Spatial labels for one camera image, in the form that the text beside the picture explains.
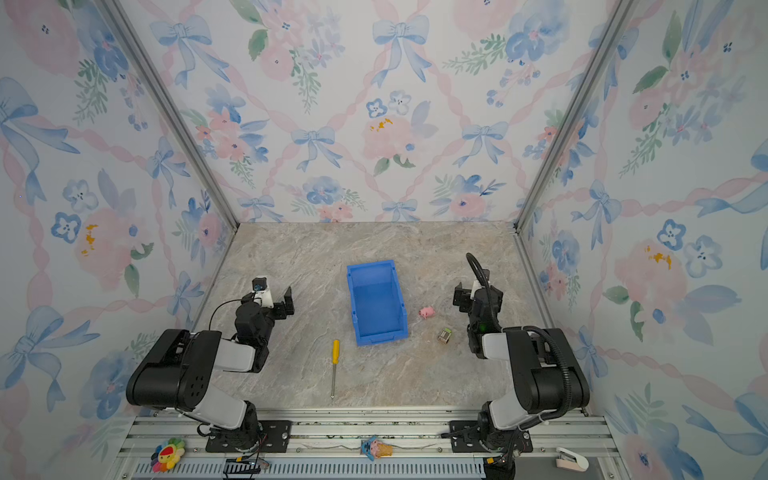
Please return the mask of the yellow handled screwdriver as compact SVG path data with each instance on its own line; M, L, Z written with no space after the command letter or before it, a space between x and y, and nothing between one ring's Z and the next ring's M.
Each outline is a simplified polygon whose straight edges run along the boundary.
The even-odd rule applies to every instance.
M332 344L332 368L331 368L331 391L330 391L330 398L334 399L336 396L336 379L337 379L337 368L339 364L340 359L340 341L338 339L335 339Z

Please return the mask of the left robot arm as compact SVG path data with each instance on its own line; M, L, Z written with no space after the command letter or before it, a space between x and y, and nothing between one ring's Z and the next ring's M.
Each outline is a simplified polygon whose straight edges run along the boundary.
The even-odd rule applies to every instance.
M256 406L212 383L217 371L257 374L269 356L275 324L295 313L292 290L275 301L264 277L238 300L235 336L218 330L167 329L143 358L126 387L127 401L154 410L172 409L198 422L208 453L285 453L292 422L261 420Z

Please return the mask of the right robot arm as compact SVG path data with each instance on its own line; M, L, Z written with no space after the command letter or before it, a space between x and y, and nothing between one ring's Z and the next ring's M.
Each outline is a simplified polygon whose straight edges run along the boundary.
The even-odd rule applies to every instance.
M501 398L486 402L475 421L449 423L443 436L455 453L528 453L533 427L590 402L586 376L563 331L501 327L502 300L501 290L478 281L454 289L453 305L468 316L470 351L479 359L502 362L509 387Z

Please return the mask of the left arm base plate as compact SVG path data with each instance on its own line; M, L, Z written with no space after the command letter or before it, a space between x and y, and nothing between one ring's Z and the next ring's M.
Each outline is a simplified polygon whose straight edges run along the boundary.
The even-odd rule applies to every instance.
M293 423L289 420L261 420L234 430L212 428L207 453L285 453Z

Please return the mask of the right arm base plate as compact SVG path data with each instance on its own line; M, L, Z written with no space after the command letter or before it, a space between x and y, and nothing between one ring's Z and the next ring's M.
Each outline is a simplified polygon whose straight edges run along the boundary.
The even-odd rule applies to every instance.
M519 456L533 452L531 436L527 431L498 430L482 426L478 420L452 420L449 431L442 433L441 437L450 441L453 453L513 453Z

